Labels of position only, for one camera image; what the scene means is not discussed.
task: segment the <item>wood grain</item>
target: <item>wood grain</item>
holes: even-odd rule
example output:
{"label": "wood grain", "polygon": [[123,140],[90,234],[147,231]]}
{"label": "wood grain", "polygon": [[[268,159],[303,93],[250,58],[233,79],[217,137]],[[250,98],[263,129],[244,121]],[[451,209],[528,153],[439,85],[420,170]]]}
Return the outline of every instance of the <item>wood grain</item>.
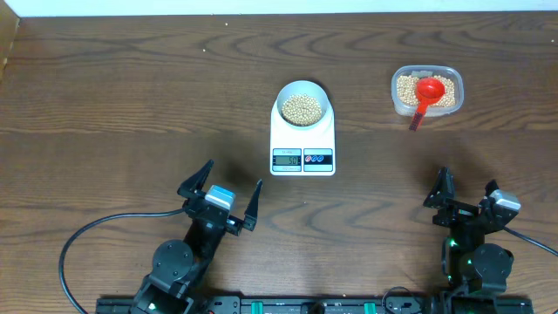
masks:
{"label": "wood grain", "polygon": [[[558,13],[25,19],[0,85],[1,312],[72,313],[57,273],[66,239],[104,215],[178,208],[176,188],[210,158],[208,184],[233,189],[240,208],[264,185],[255,232],[224,239],[207,287],[446,285],[447,230],[420,206],[441,166],[462,201],[498,179],[523,204],[510,226],[558,247],[557,31]],[[466,84],[459,112],[418,133],[390,90],[413,64],[449,65]],[[331,178],[269,174],[269,111],[295,79],[332,99]],[[134,294],[157,246],[188,226],[177,216],[88,231],[66,259],[71,290],[89,311],[101,295]],[[516,257],[508,293],[556,310],[555,258],[507,234],[487,241]]]}

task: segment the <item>black cable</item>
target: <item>black cable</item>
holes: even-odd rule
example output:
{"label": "black cable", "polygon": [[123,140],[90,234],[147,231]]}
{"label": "black cable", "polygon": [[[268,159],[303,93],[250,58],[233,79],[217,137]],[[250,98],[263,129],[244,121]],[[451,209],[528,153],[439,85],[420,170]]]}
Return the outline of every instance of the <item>black cable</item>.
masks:
{"label": "black cable", "polygon": [[162,213],[128,213],[128,214],[109,215],[107,217],[100,218],[100,219],[98,219],[94,222],[90,222],[90,223],[86,224],[84,227],[82,227],[80,230],[76,231],[76,233],[73,234],[70,237],[70,239],[68,239],[68,241],[66,242],[66,244],[62,248],[62,252],[60,253],[60,259],[58,260],[58,275],[60,277],[60,283],[62,284],[62,290],[64,291],[64,293],[66,294],[66,296],[70,300],[71,304],[76,308],[76,310],[78,310],[81,314],[87,314],[85,309],[81,305],[79,305],[76,298],[72,295],[72,293],[68,289],[68,283],[66,283],[66,279],[65,279],[65,276],[64,276],[64,260],[66,258],[66,252],[70,248],[70,245],[78,238],[78,236],[80,236],[81,234],[83,234],[87,230],[97,226],[101,222],[108,222],[108,221],[113,220],[113,219],[140,218],[140,217],[168,217],[170,215],[177,215],[177,214],[180,214],[180,213],[183,213],[183,212],[184,212],[184,208],[176,209],[176,210],[172,210],[172,211],[167,211],[167,212],[162,212]]}
{"label": "black cable", "polygon": [[525,240],[525,241],[527,241],[527,242],[529,242],[529,243],[531,243],[531,244],[534,244],[534,245],[538,246],[538,247],[541,248],[541,249],[545,249],[546,251],[550,252],[551,254],[554,254],[555,256],[558,256],[558,251],[557,251],[557,250],[552,249],[552,248],[550,248],[549,246],[544,245],[544,244],[542,244],[542,243],[540,243],[540,242],[538,242],[538,241],[536,241],[536,240],[533,240],[533,239],[531,239],[530,237],[528,237],[528,236],[526,236],[526,235],[522,235],[521,233],[519,233],[519,232],[517,232],[517,231],[513,231],[513,230],[511,230],[511,229],[508,228],[508,227],[505,227],[505,226],[504,226],[504,227],[502,227],[502,228],[503,228],[504,230],[506,230],[508,233],[510,233],[510,234],[512,234],[512,235],[514,235],[514,236],[517,236],[518,238],[520,238],[520,239],[522,239],[522,240]]}
{"label": "black cable", "polygon": [[397,286],[397,287],[393,287],[390,288],[387,292],[385,292],[384,296],[382,297],[382,308],[384,308],[384,312],[388,313],[388,314],[395,314],[392,310],[388,310],[387,307],[385,307],[385,297],[387,297],[388,294],[390,294],[390,292],[394,291],[394,290],[405,290],[407,292],[409,292],[409,294],[411,295],[411,297],[413,299],[415,299],[415,301],[418,303],[418,306],[420,306],[420,311],[416,312],[416,313],[412,313],[412,314],[418,314],[420,312],[422,312],[422,302],[420,302],[417,297],[415,297],[414,294],[412,294],[412,292],[410,290],[408,290],[406,287],[403,286]]}

